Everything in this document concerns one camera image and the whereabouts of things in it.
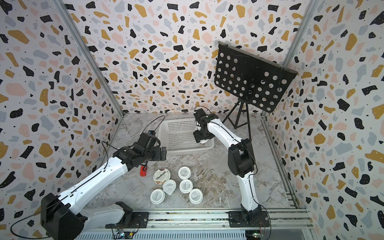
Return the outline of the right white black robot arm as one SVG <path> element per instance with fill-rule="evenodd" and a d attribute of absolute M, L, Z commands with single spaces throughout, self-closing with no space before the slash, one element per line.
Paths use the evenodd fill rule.
<path fill-rule="evenodd" d="M 228 149 L 228 167 L 239 182 L 243 221 L 248 226 L 255 224 L 262 214 L 262 206 L 255 191 L 256 162 L 251 140 L 242 139 L 231 132 L 214 113 L 206 114 L 203 109 L 197 109 L 194 117 L 194 138 L 197 143 L 204 144 L 217 138 Z"/>

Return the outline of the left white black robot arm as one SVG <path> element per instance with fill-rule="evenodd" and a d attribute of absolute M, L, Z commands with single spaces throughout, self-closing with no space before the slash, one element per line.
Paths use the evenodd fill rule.
<path fill-rule="evenodd" d="M 132 225 L 133 209 L 123 202 L 86 210 L 84 207 L 110 183 L 149 161 L 164 161 L 167 149 L 154 131 L 140 134 L 131 146 L 117 149 L 108 161 L 84 180 L 57 196 L 41 201 L 41 225 L 54 240 L 74 240 L 82 232 L 98 227 L 123 228 Z"/>

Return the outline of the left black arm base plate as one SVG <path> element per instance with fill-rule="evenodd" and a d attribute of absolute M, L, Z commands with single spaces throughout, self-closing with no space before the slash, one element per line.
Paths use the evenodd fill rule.
<path fill-rule="evenodd" d="M 117 224 L 105 225 L 106 229 L 145 229 L 149 221 L 149 212 L 128 212 Z"/>

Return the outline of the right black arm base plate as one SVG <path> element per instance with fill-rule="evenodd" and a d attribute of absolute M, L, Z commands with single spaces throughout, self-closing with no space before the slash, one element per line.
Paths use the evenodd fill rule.
<path fill-rule="evenodd" d="M 230 211 L 228 217 L 231 228 L 267 228 L 271 225 L 266 211 Z"/>

